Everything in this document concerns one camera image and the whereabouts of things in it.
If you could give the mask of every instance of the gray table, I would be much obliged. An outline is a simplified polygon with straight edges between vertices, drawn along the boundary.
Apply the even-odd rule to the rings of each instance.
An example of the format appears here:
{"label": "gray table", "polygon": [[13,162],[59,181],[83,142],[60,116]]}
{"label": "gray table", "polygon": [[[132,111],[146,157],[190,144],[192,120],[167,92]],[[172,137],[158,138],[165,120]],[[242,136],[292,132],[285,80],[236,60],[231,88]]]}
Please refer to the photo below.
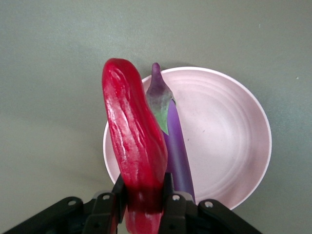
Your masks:
{"label": "gray table", "polygon": [[234,211],[268,234],[312,230],[312,1],[0,1],[0,232],[113,184],[101,72],[199,66],[244,84],[272,129],[268,171]]}

